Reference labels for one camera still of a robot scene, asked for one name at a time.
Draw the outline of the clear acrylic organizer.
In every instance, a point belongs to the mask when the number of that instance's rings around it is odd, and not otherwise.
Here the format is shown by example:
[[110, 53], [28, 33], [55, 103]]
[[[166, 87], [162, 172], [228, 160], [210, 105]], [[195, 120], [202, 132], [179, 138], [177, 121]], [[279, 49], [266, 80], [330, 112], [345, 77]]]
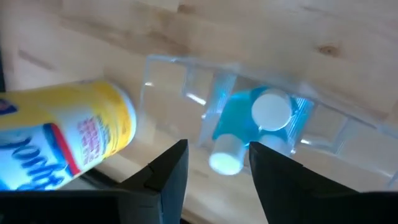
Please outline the clear acrylic organizer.
[[[239, 91], [276, 88], [314, 102], [303, 128], [288, 135], [289, 158], [361, 191], [398, 191], [398, 90], [392, 95], [360, 90], [356, 99], [306, 80], [237, 64], [191, 57], [150, 55], [141, 90], [141, 121], [173, 138], [187, 138], [205, 153], [226, 102]], [[251, 132], [242, 170], [249, 172], [248, 147], [265, 133]]]

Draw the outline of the black aluminium table frame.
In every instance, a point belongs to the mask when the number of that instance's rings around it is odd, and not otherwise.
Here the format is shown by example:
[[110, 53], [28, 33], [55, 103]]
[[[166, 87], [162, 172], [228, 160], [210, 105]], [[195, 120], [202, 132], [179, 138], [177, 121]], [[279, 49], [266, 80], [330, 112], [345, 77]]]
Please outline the black aluminium table frame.
[[62, 190], [102, 190], [115, 187], [118, 181], [97, 169], [91, 169], [62, 187]]

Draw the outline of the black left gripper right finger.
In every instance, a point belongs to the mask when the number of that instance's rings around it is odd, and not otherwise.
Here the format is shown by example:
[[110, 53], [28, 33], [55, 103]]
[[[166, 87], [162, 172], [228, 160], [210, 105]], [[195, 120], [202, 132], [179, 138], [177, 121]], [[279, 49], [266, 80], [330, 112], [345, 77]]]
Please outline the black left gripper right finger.
[[398, 224], [398, 192], [358, 192], [259, 142], [249, 162], [269, 224]]

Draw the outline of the yellow Lysol wipes canister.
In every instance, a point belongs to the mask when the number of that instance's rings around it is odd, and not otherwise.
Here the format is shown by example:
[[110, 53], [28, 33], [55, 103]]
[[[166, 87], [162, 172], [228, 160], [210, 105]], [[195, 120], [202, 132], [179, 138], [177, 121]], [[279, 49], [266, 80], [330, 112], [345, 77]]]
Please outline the yellow Lysol wipes canister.
[[0, 93], [0, 191], [55, 190], [124, 149], [134, 105], [106, 80]]

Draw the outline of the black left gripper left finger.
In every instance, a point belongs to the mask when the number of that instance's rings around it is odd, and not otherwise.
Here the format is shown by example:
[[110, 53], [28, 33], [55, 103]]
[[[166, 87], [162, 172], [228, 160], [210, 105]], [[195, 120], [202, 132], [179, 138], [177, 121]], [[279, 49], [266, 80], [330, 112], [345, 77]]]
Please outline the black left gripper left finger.
[[0, 192], [0, 224], [180, 224], [187, 177], [181, 139], [112, 188]]

